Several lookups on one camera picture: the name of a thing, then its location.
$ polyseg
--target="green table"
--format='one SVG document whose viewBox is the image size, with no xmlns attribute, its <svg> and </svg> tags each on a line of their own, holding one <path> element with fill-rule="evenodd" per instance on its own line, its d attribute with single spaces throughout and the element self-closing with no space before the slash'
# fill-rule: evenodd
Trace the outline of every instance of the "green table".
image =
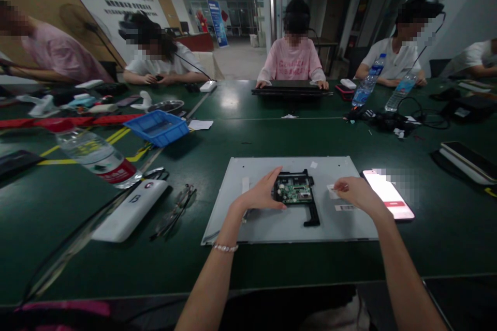
<svg viewBox="0 0 497 331">
<path fill-rule="evenodd" d="M 200 240 L 207 225 L 230 157 L 346 156 L 356 168 L 384 168 L 412 207 L 416 219 L 399 225 L 413 261 L 423 277 L 469 276 L 497 272 L 497 239 L 493 225 L 495 201 L 480 188 L 463 183 L 439 169 L 429 152 L 440 142 L 458 140 L 497 162 L 495 117 L 477 125 L 452 124 L 448 130 L 416 129 L 425 138 L 404 141 L 393 134 L 371 130 L 363 122 L 341 119 L 350 109 L 338 94 L 317 107 L 301 107 L 298 119 L 286 115 L 285 103 L 262 102 L 251 95 L 255 81 L 220 82 L 193 117 L 213 119 L 208 131 L 197 131 L 164 149 L 152 167 L 171 173 L 169 188 L 122 244 L 91 241 L 66 266 L 41 300 L 115 298 L 189 292 L 209 254 Z M 450 84 L 437 80 L 416 89 L 424 107 L 445 104 L 428 99 Z M 161 88 L 193 104 L 194 98 L 178 87 Z M 378 86 L 368 106 L 384 106 L 391 90 Z M 405 114 L 414 110 L 406 103 Z M 45 148 L 53 138 L 12 134 L 0 149 Z M 136 151 L 141 140 L 129 134 L 116 143 L 123 151 Z M 20 300 L 23 288 L 39 261 L 81 220 L 114 193 L 78 165 L 33 169 L 2 188 L 3 207 L 0 275 L 6 280 L 0 304 Z M 152 243 L 148 237 L 172 199 L 191 183 L 196 198 L 168 240 Z M 377 242 L 245 245 L 236 254 L 231 278 L 233 289 L 261 289 L 355 283 L 383 280 Z"/>
</svg>

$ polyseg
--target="white t-shirt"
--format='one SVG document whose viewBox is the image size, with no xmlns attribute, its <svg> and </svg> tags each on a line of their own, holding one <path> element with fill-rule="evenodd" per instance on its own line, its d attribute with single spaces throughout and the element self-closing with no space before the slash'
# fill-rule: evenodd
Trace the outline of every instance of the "white t-shirt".
<svg viewBox="0 0 497 331">
<path fill-rule="evenodd" d="M 414 61 L 418 57 L 418 47 L 408 43 L 401 46 L 399 53 L 395 54 L 392 49 L 392 38 L 383 39 L 371 46 L 368 55 L 362 60 L 362 63 L 371 68 L 382 53 L 385 53 L 387 56 L 380 76 L 385 79 L 401 79 L 413 67 Z M 416 61 L 413 70 L 421 70 L 419 61 Z"/>
<path fill-rule="evenodd" d="M 492 40 L 471 44 L 450 60 L 440 76 L 446 78 L 467 68 L 481 65 L 485 68 L 497 65 L 497 54 L 492 53 Z"/>
<path fill-rule="evenodd" d="M 190 49 L 185 47 L 183 44 L 176 42 L 178 46 L 178 51 L 176 52 L 179 56 L 183 57 L 185 60 L 190 62 L 192 65 L 198 69 L 205 71 L 198 59 L 191 52 Z M 135 59 L 131 61 L 129 65 L 126 66 L 126 70 L 138 75 L 151 74 L 153 76 L 157 74 L 178 74 L 184 75 L 190 71 L 201 73 L 198 69 L 183 61 L 178 56 L 174 56 L 173 63 L 169 61 L 163 61 L 160 56 L 148 56 L 144 51 L 138 50 L 135 53 Z"/>
</svg>

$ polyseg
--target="pearl bracelet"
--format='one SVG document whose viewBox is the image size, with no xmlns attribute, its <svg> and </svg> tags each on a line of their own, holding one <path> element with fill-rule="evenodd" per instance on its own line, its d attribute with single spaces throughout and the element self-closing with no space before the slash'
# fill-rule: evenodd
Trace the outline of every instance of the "pearl bracelet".
<svg viewBox="0 0 497 331">
<path fill-rule="evenodd" d="M 238 245 L 234 247 L 228 247 L 228 246 L 221 246 L 218 243 L 214 243 L 213 248 L 221 252 L 235 252 L 238 249 Z"/>
</svg>

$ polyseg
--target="blue banner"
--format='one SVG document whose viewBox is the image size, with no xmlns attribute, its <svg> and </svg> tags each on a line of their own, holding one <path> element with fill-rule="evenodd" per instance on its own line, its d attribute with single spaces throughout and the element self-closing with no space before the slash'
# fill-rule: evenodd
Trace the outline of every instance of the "blue banner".
<svg viewBox="0 0 497 331">
<path fill-rule="evenodd" d="M 211 12 L 212 23 L 214 31 L 216 32 L 217 44 L 220 48 L 228 46 L 228 39 L 226 38 L 226 30 L 224 27 L 223 17 L 221 16 L 221 7 L 217 0 L 207 0 L 209 10 Z"/>
</svg>

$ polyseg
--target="person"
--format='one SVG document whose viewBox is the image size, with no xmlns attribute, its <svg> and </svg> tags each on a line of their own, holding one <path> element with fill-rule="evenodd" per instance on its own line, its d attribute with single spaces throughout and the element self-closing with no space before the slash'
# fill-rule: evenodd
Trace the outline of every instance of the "person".
<svg viewBox="0 0 497 331">
<path fill-rule="evenodd" d="M 113 82 L 79 42 L 51 24 L 26 16 L 5 0 L 0 0 L 0 34 L 21 37 L 23 48 L 39 66 L 21 66 L 0 59 L 1 74 L 50 83 Z"/>
<path fill-rule="evenodd" d="M 283 203 L 271 197 L 282 167 L 270 171 L 254 188 L 229 207 L 223 226 L 183 308 L 176 330 L 216 330 L 228 297 L 231 267 L 242 218 L 248 209 L 270 208 L 285 213 Z M 398 329 L 446 330 L 397 230 L 393 215 L 362 178 L 340 178 L 334 185 L 341 198 L 366 212 L 378 230 L 387 287 Z"/>
<path fill-rule="evenodd" d="M 123 78 L 127 83 L 170 85 L 208 81 L 208 76 L 202 72 L 205 69 L 190 49 L 174 41 L 145 14 L 125 15 L 120 27 L 121 37 L 139 47 L 124 71 Z"/>
<path fill-rule="evenodd" d="M 377 82 L 388 87 L 396 87 L 405 74 L 412 69 L 417 71 L 416 86 L 427 84 L 425 72 L 418 61 L 418 47 L 410 43 L 418 36 L 430 18 L 442 12 L 443 5 L 436 0 L 408 0 L 402 5 L 395 21 L 392 37 L 373 44 L 368 55 L 356 71 L 355 77 L 364 79 L 380 54 L 385 53 L 385 65 Z"/>
<path fill-rule="evenodd" d="M 440 76 L 452 75 L 473 79 L 497 77 L 497 38 L 471 44 L 451 59 Z"/>
<path fill-rule="evenodd" d="M 285 37 L 276 40 L 269 51 L 256 88 L 271 85 L 270 80 L 308 80 L 328 89 L 325 73 L 314 43 L 307 37 L 311 11 L 304 0 L 292 0 L 286 7 Z"/>
</svg>

